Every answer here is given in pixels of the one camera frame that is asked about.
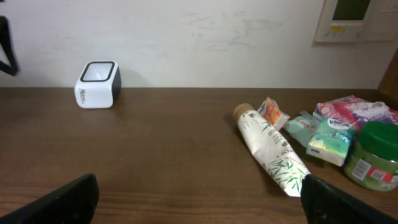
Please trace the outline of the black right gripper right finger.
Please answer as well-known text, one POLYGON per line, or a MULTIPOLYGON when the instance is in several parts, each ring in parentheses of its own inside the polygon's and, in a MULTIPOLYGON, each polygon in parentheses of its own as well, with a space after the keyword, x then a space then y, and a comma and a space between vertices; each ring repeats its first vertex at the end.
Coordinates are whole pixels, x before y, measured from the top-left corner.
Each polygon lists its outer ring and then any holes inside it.
POLYGON ((395 218, 309 174, 300 199, 309 224, 397 224, 395 218))

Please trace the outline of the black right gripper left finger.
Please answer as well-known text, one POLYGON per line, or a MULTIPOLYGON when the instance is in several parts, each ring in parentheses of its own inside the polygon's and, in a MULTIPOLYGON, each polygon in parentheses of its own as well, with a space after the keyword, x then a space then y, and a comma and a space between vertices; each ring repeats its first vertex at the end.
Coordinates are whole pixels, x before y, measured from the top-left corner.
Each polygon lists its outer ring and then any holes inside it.
POLYGON ((100 192, 96 176, 87 173, 47 195, 1 217, 1 223, 91 223, 100 192))

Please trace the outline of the white cream tube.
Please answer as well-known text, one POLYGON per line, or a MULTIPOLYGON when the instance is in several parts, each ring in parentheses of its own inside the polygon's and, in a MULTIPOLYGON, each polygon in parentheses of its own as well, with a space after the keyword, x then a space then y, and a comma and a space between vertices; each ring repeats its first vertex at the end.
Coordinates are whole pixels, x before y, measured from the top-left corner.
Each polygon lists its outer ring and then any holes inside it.
POLYGON ((233 118, 255 160, 288 196, 300 197, 310 171, 288 140, 250 104, 235 107, 233 118))

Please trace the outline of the green lid jar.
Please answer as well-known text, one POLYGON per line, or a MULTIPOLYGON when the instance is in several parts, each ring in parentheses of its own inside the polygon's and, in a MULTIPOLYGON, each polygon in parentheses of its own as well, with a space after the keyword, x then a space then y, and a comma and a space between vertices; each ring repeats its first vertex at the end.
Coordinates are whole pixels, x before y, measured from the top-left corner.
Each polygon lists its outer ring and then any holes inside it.
POLYGON ((397 125, 369 121, 360 130, 343 166, 345 174, 367 189, 397 187, 397 125))

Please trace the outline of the mint green wipes packet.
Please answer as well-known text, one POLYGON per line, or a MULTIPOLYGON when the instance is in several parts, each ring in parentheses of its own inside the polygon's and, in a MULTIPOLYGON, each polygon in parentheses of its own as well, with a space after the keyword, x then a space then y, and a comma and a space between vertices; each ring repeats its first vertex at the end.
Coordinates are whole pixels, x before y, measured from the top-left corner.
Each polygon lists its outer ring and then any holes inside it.
POLYGON ((307 111, 301 111, 300 116, 286 122, 283 128, 303 147, 307 148, 319 122, 318 118, 307 111))

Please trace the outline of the red purple tissue pack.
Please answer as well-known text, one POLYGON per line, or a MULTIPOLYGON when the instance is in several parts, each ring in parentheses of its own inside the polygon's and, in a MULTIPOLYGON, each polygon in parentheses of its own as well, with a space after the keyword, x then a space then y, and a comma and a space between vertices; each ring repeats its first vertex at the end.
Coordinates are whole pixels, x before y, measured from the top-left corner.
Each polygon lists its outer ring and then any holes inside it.
POLYGON ((313 111, 314 117, 322 120, 333 118, 361 129, 368 121, 381 121, 397 124, 397 111, 384 102, 370 102, 354 95, 318 103, 313 111))

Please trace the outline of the orange tissue pocket pack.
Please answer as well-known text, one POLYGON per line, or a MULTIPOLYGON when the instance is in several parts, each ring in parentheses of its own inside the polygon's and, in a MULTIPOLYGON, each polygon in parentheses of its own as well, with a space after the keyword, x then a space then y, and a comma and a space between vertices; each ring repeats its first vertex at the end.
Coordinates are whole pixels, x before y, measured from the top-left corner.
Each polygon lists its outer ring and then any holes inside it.
POLYGON ((289 115, 280 110, 277 102, 269 97, 263 101, 257 112, 277 130, 282 129, 290 118, 289 115))

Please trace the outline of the white wall control panel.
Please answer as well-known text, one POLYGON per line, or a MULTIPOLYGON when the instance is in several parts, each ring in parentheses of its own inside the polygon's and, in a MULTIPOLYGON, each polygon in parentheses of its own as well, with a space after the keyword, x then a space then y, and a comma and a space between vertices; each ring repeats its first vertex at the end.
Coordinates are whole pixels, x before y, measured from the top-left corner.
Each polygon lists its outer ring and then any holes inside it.
POLYGON ((358 43, 397 38, 397 0, 325 0, 314 41, 358 43))

